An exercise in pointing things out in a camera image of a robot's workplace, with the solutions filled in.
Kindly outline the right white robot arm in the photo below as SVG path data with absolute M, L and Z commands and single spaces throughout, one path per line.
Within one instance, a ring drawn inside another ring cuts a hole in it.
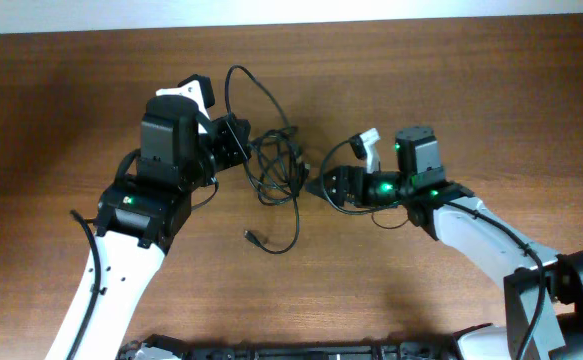
M 447 180 L 431 128 L 397 131 L 398 168 L 383 171 L 376 129 L 347 139 L 363 166 L 322 165 L 306 189 L 339 212 L 406 210 L 431 238 L 462 253 L 504 293 L 506 323 L 468 328 L 439 352 L 447 359 L 583 359 L 583 251 L 562 254 L 492 213 Z

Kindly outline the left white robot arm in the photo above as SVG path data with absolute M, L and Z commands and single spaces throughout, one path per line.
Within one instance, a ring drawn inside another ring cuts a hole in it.
M 151 98 L 140 146 L 121 161 L 95 219 L 72 214 L 90 251 L 48 358 L 114 358 L 143 293 L 191 215 L 193 192 L 248 160 L 250 123 L 232 113 L 211 120 L 203 110 L 203 103 L 184 96 Z

